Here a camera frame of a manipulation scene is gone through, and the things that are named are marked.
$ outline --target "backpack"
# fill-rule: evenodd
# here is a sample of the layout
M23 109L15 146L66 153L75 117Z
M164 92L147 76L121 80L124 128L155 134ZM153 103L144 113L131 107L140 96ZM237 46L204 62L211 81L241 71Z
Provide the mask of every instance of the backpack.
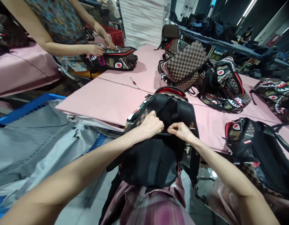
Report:
M206 60L202 44L194 41L173 57L160 60L158 72L167 85L188 91L198 80Z
M176 122L184 122L199 138L193 106L186 94L176 87L161 87L127 119L124 133L140 126L152 110L164 123L164 132L135 144L122 153L108 167L117 165L119 175L126 183L150 188L169 187L184 169L194 185L197 182L200 155L185 141L167 133L167 128Z
M105 53L96 57L91 54L81 55L83 62L91 72L102 69L114 69L131 71L136 67L138 57L134 55L135 49L132 47L117 47L117 50L104 48Z
M29 39L24 29L8 16L0 14L0 56L8 53L11 48L28 45Z
M159 48L165 50L165 55L163 59L172 57L179 52L179 42L180 42L180 29L178 25L165 24L162 28L162 41Z
M214 68L209 65L205 77L200 76L196 82L199 99L220 111L242 112L251 102L251 98L246 94L239 74L235 72L233 58L226 57L218 61Z
M275 78L263 78L250 93L266 100L269 109L283 122L289 123L289 85Z
M289 160L280 145L289 145L274 128L240 118L226 124L226 142L232 162L261 191L289 200Z

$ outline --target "blue plastic crate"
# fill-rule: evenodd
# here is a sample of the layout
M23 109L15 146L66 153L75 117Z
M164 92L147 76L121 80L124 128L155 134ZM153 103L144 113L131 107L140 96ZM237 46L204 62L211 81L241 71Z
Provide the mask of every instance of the blue plastic crate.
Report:
M54 99L66 99L66 97L61 95L55 95L55 94L44 94L40 96L39 98L25 104L23 107L14 110L13 112L9 113L5 117L0 118L0 124L7 125L15 120L18 120L31 112L34 112L38 109L41 109L42 107L47 105L47 102L49 100Z
M46 106L49 100L54 99L66 99L66 97L61 95L55 95L55 94L44 94L40 96L39 98L31 101L30 103L25 104L23 107L14 110L13 112L9 113L5 117L0 118L0 124L7 125L15 120L18 120L38 109L41 109L42 107ZM102 133L98 133L97 138L93 144L93 146L89 149L90 152L98 147L100 147L106 139L106 136ZM0 203L3 202L6 196L0 196ZM8 211L8 208L0 207L0 218L5 215L5 213Z

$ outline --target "floor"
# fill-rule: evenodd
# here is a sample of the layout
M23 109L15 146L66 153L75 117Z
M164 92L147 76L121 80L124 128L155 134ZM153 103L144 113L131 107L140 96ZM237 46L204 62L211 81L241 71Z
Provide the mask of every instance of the floor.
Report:
M98 225L102 207L111 187L111 181L117 172L118 169L115 168L113 171L103 174L98 181L94 182L74 198L63 209L55 225ZM216 215L212 219L211 211L192 194L193 189L188 175L182 172L181 177L185 189L186 205L187 209L189 209L187 211L195 224L227 225L226 222Z

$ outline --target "red trim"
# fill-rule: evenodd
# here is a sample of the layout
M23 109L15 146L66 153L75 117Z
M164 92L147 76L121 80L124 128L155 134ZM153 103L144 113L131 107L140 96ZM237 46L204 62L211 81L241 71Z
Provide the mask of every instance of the red trim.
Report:
M226 139L228 139L229 129L230 129L230 127L231 127L232 125L233 125L232 122L228 122L228 123L226 124L226 127L225 127L225 129L226 129Z
M173 43L174 40L175 40L175 39L173 39L173 40L166 46L166 49L169 48L169 46Z
M127 55L127 54L130 54L132 52L133 52L133 50L131 49L130 51L125 52L125 53L108 53L107 55Z
M157 93L162 93L162 92L170 92L170 93L179 95L179 96L181 96L183 98L187 98L187 96L184 95L182 92L174 90L174 89L171 89L169 87L164 87L164 88L160 89Z
M241 86L242 94L244 94L245 92L244 92L244 89L243 89L243 86L242 86L241 79L240 79L240 77L239 77L239 75L238 75L237 73L235 73L235 76L236 76L236 78L238 79L239 84L240 84L240 86Z

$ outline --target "white wall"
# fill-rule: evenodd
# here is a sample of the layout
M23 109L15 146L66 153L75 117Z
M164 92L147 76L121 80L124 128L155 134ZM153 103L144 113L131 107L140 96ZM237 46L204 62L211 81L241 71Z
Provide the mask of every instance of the white wall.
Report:
M120 0L126 46L159 46L162 37L164 0Z

